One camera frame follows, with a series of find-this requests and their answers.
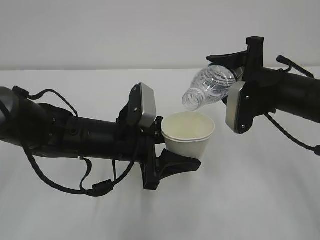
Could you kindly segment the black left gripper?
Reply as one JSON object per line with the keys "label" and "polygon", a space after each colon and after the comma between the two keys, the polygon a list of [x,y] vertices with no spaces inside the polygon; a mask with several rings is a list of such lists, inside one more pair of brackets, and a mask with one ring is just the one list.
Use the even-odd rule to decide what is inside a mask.
{"label": "black left gripper", "polygon": [[161,128],[164,118],[157,116],[151,127],[142,128],[128,124],[128,112],[127,103],[116,121],[119,126],[116,139],[123,142],[118,149],[121,156],[129,160],[129,170],[134,163],[139,164],[144,190],[156,190],[160,179],[199,169],[202,164],[199,159],[178,155],[167,149],[162,151],[158,164],[156,145],[165,142]]}

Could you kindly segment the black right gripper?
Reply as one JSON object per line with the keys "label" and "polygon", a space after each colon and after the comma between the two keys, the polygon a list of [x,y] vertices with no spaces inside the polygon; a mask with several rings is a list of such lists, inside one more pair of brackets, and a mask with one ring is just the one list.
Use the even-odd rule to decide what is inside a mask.
{"label": "black right gripper", "polygon": [[282,70],[265,68],[263,63],[264,38],[251,36],[246,39],[247,49],[230,54],[209,55],[205,59],[213,65],[228,69],[244,67],[244,74],[237,82],[249,85],[254,117],[275,113],[279,109],[279,86]]}

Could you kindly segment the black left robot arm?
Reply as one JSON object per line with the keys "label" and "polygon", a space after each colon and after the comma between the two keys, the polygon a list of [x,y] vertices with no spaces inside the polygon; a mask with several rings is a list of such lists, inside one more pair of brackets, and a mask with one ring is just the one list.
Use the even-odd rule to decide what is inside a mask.
{"label": "black left robot arm", "polygon": [[[111,192],[139,164],[143,187],[157,189],[160,180],[172,175],[199,169],[199,157],[188,157],[166,148],[156,155],[156,145],[163,144],[163,118],[156,113],[152,88],[138,83],[130,91],[127,104],[116,122],[79,117],[74,107],[63,109],[48,103],[37,103],[41,91],[31,95],[15,86],[0,89],[0,139],[23,148],[38,177],[50,187],[72,195],[101,197]],[[86,162],[92,169],[91,158],[126,161],[121,175],[94,184],[90,189],[71,189],[47,178],[35,157],[74,158]]]}

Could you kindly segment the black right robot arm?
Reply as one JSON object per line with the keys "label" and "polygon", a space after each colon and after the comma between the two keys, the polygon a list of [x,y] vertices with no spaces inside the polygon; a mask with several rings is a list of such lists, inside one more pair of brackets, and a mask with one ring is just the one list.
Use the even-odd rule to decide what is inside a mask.
{"label": "black right robot arm", "polygon": [[320,81],[294,62],[285,64],[300,71],[300,75],[283,69],[263,66],[264,38],[246,39],[244,51],[206,57],[213,65],[235,72],[243,69],[240,80],[228,93],[226,123],[236,131],[249,129],[255,117],[280,110],[318,123],[320,121]]}

